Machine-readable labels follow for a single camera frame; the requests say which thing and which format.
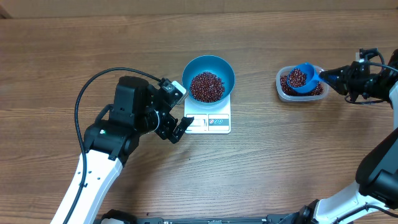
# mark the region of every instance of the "container of beans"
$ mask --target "container of beans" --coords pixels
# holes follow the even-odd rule
[[[235,73],[224,59],[203,55],[193,59],[182,73],[182,85],[195,103],[211,106],[221,103],[235,86]]]
[[[305,84],[305,74],[300,70],[294,70],[296,66],[288,66],[279,70],[276,75],[276,89],[278,91],[278,95],[280,100],[283,102],[306,102],[306,101],[314,101],[321,100],[325,98],[329,93],[329,86],[326,83],[320,82],[314,90],[306,94],[300,94],[295,92],[289,85],[287,84],[287,77],[290,72],[294,72],[294,75],[290,77],[294,78],[294,81],[300,86],[300,81],[304,80]],[[320,73],[323,69],[319,66],[314,65],[315,70]]]

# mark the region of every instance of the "wooden tabletop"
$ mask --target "wooden tabletop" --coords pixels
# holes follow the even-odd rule
[[[354,181],[392,131],[387,103],[283,103],[275,76],[288,65],[349,65],[359,48],[398,48],[397,11],[266,12],[0,21],[0,223],[49,223],[70,185],[80,148],[73,107],[106,68],[131,67],[181,80],[199,55],[236,73],[232,132],[184,135],[178,144],[140,139],[99,214],[258,217],[298,211]],[[84,131],[113,102],[114,72],[86,90]],[[183,116],[183,106],[172,114]],[[358,223],[396,223],[380,212]]]

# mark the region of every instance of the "white digital scale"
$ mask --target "white digital scale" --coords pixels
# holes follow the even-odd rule
[[[229,134],[231,132],[231,95],[211,106],[201,105],[188,97],[185,100],[184,116],[195,118],[185,133]]]

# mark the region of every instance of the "wood surface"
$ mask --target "wood surface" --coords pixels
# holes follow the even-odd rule
[[[387,103],[350,105],[331,91],[283,103],[275,76],[288,65],[350,64],[359,48],[397,45],[398,12],[263,12],[0,21],[0,223],[49,223],[80,149],[73,107],[83,84],[111,67],[180,80],[191,59],[226,59],[236,72],[232,132],[140,139],[99,214],[258,217],[290,213],[354,181],[363,159],[392,131]],[[82,131],[113,102],[114,72],[80,104]],[[183,106],[172,111],[183,116]],[[375,213],[358,223],[397,223]]]
[[[0,0],[13,18],[395,9],[396,0]]]

